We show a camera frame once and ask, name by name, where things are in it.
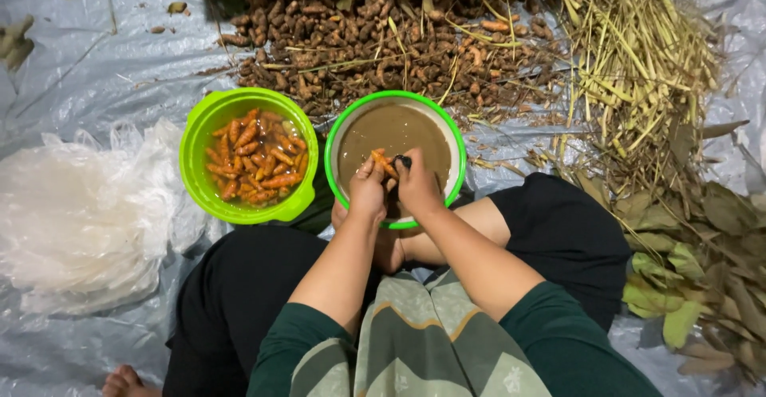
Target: dark green shirt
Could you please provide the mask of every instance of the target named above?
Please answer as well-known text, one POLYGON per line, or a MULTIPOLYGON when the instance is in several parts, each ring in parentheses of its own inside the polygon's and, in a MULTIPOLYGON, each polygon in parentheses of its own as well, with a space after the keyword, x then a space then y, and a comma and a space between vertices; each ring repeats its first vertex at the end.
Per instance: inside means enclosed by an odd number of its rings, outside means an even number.
MULTIPOLYGON (((559 285, 539 284, 499 323, 554 397, 662 396, 559 285)), ((289 395, 301 358, 331 338, 351 343, 349 333, 327 315, 286 304, 261 343, 247 395, 289 395)))

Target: white plastic bag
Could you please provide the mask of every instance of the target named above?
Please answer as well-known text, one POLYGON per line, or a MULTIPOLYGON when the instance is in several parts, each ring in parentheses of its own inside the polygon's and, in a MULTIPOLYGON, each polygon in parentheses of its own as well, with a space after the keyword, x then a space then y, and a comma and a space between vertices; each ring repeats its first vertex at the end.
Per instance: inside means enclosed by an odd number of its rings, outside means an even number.
POLYGON ((168 241, 183 251, 214 220, 184 189, 181 136, 167 119, 145 138, 119 122, 111 150, 81 130, 0 161, 0 272, 24 311, 87 314, 157 288, 168 241))

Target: green bowl rim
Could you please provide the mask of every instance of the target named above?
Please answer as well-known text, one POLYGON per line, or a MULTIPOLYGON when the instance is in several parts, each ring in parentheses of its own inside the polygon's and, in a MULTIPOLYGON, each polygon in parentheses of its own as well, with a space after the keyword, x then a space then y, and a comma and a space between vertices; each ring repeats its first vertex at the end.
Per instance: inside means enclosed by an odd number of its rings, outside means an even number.
MULTIPOLYGON (((346 120, 351 113, 353 113, 357 108, 361 107, 362 105, 375 99, 388 98, 388 97, 409 98, 419 103, 423 103, 427 107, 433 109, 436 112, 436 114, 438 114, 446 122, 446 125, 450 127, 450 131, 452 131, 452 135, 455 137, 455 140, 457 142, 457 153, 460 156, 458 157, 459 168, 458 168, 457 180, 455 182, 455 186, 452 187, 452 191, 444 200, 445 207, 449 207, 450 204, 452 204, 452 202, 455 201, 455 198, 457 198, 457 196, 460 194, 460 188, 463 186, 463 180, 466 176, 466 145, 463 141, 463 134, 460 133, 460 129, 452 120, 452 117, 449 114, 447 114, 447 112, 444 111, 443 108, 439 107, 439 105, 436 104, 433 100, 428 99, 426 97, 422 97, 421 95, 418 95, 416 93, 407 92, 405 90, 384 90, 384 91, 375 92, 370 95, 367 95, 366 97, 360 98, 356 100, 353 104, 351 104, 348 108, 346 108, 345 111, 341 113, 341 115, 338 116, 338 119, 332 124, 332 128, 330 129, 330 134, 328 134, 327 136, 327 142, 325 146, 325 176, 327 177, 327 181, 330 184, 332 193, 335 195, 336 198, 338 198, 338 201, 340 201, 343 207, 345 207, 346 209, 349 208, 349 202, 343 197, 343 194, 341 194, 340 192, 340 188, 335 183, 335 180, 333 180, 332 168, 330 165, 330 159, 332 157, 330 146, 333 140, 335 139, 336 134, 338 133, 338 129, 340 128, 340 125, 343 124, 343 121, 346 120)), ((417 226, 419 226, 419 224, 415 220, 409 221, 409 222, 385 222, 385 221, 381 222, 381 227, 386 227, 388 229, 408 229, 408 228, 417 227, 417 226)))
MULTIPOLYGON (((287 198, 287 201, 283 201, 278 205, 266 207, 261 210, 256 210, 256 214, 260 216, 247 216, 247 217, 231 217, 226 216, 220 213, 219 210, 211 208, 208 206, 208 204, 205 201, 202 201, 200 199, 200 193, 197 191, 197 188, 194 186, 191 180, 189 180, 189 174, 188 174, 188 168, 186 167, 186 159, 184 158, 189 153, 189 147, 188 144, 188 135, 192 124, 194 124, 198 119, 199 116, 201 116, 203 113, 208 111, 208 109, 215 105, 216 102, 222 101, 225 98, 237 98, 239 95, 246 95, 245 97, 249 98, 255 98, 255 99, 273 99, 276 101, 277 104, 281 105, 283 109, 290 114, 290 117, 296 117, 298 119, 305 119, 304 122, 308 122, 307 126, 311 126, 311 120, 306 116, 306 114, 303 112, 303 110, 298 106, 295 101, 293 101, 291 98, 286 97, 282 95, 282 93, 275 92, 273 90, 264 89, 262 87, 239 87, 236 89, 229 89, 229 90, 218 90, 214 91, 213 93, 209 93, 207 96, 205 96, 200 102, 198 102, 189 112, 187 115, 187 123, 184 127, 184 132, 182 134, 182 138, 180 141, 180 144, 178 146, 178 169, 181 173, 181 180, 184 183, 184 187, 186 188, 186 191, 188 192, 189 196, 192 200, 203 210, 206 211, 209 215, 212 215, 213 217, 217 219, 221 219, 222 221, 234 224, 234 225, 255 225, 258 223, 263 223, 270 220, 282 220, 280 219, 281 208, 283 209, 285 206, 289 205, 290 198, 287 198), (253 97, 253 95, 260 94, 262 96, 260 97, 253 97)), ((295 197, 297 201, 305 202, 305 205, 301 204, 299 207, 303 206, 303 209, 305 210, 306 207, 310 205, 310 203, 313 201, 315 197, 314 188, 312 186, 313 178, 316 176, 316 169, 319 166, 319 140, 316 137, 316 131, 311 128, 309 132, 303 132, 303 129, 301 129, 301 133, 303 133, 304 137, 306 138, 306 142, 310 145, 313 145, 316 147, 316 153, 317 153, 317 159, 314 161, 314 165, 309 165, 309 167, 306 169, 306 176, 301 181, 298 188, 293 192, 293 195, 291 197, 295 197), (299 193, 298 191, 304 191, 301 195, 295 196, 294 194, 299 193)))

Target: green patterned cloth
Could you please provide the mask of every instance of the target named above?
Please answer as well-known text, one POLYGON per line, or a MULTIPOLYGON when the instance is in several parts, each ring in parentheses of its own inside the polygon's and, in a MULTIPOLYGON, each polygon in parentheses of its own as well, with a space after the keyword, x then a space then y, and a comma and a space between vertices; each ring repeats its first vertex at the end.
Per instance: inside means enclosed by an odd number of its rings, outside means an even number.
POLYGON ((384 277, 359 349, 325 340, 292 373, 291 397, 394 395, 551 394, 519 345, 449 271, 426 286, 407 272, 384 277))

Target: black pants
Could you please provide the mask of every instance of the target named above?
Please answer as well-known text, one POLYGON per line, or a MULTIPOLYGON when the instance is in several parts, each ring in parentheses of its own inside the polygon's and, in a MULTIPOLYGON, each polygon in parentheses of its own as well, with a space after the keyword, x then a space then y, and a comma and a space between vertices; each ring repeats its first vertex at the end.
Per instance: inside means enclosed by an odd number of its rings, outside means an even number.
MULTIPOLYGON (((618 223, 580 189, 539 173, 490 198, 511 230, 508 250, 608 330, 630 257, 618 223)), ((263 337, 325 246, 272 226, 243 227, 213 245, 178 294, 163 394, 244 395, 263 337)), ((379 279, 371 273, 367 301, 379 279)))

